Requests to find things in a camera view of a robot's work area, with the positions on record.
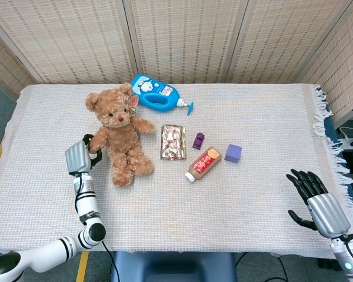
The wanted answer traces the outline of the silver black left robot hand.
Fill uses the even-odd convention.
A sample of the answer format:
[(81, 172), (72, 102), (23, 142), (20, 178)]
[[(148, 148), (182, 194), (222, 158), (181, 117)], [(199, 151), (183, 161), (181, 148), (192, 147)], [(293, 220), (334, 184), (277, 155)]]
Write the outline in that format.
[(88, 145), (94, 135), (86, 134), (82, 140), (65, 151), (68, 174), (76, 176), (80, 173), (90, 173), (92, 168), (102, 160), (102, 151), (98, 149), (96, 157), (91, 159)]

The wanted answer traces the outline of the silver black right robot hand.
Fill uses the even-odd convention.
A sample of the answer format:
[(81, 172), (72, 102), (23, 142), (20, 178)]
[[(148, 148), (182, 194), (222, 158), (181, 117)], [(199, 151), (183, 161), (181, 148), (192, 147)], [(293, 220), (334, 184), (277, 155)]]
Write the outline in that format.
[(311, 220), (304, 220), (293, 210), (288, 214), (298, 225), (328, 239), (339, 238), (347, 234), (351, 225), (335, 196), (327, 190), (322, 180), (313, 172), (292, 169), (286, 175), (306, 205)]

